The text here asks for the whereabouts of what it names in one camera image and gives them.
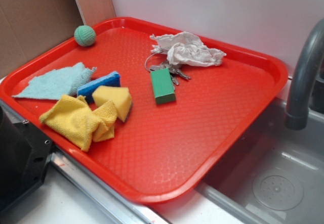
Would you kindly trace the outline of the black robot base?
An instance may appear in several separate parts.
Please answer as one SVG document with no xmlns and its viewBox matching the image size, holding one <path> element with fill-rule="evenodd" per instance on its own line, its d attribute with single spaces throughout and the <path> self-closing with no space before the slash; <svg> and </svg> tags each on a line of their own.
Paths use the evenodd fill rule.
<svg viewBox="0 0 324 224">
<path fill-rule="evenodd" d="M 44 183 L 53 148 L 33 123 L 13 123 L 1 109 L 1 215 Z"/>
</svg>

